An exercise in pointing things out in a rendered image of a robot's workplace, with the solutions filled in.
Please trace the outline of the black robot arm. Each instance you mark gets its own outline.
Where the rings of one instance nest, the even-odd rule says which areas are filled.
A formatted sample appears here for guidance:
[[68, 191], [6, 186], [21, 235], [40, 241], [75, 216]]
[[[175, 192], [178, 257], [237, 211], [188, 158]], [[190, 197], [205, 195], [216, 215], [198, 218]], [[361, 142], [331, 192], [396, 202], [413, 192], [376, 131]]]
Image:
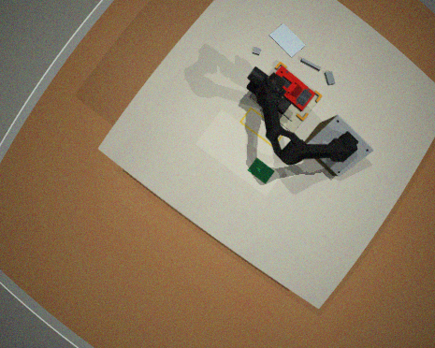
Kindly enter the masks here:
[[[258, 105], [263, 108], [266, 138], [271, 143], [273, 151], [287, 165], [297, 164], [303, 159], [330, 158], [333, 162], [344, 162], [350, 155], [357, 150], [358, 144], [355, 137], [347, 133], [340, 138], [334, 138], [329, 144], [306, 144], [303, 139], [299, 139], [294, 132], [283, 129], [280, 124], [277, 110], [279, 97], [286, 94], [285, 81], [281, 76], [271, 73], [270, 76], [259, 68], [255, 67], [248, 80], [257, 87], [255, 94]], [[282, 135], [291, 141], [281, 149], [278, 137]]]

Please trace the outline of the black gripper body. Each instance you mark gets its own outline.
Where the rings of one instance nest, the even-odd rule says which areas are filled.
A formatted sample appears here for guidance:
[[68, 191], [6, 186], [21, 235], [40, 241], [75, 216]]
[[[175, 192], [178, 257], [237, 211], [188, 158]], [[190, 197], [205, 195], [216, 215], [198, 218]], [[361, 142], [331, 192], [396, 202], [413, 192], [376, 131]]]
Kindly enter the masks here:
[[[258, 86], [256, 86], [254, 83], [250, 82], [247, 85], [247, 90], [249, 90], [251, 93], [254, 94]], [[291, 101], [288, 100], [286, 97], [278, 99], [277, 102], [277, 110], [281, 114], [285, 114], [286, 110], [290, 107]]]

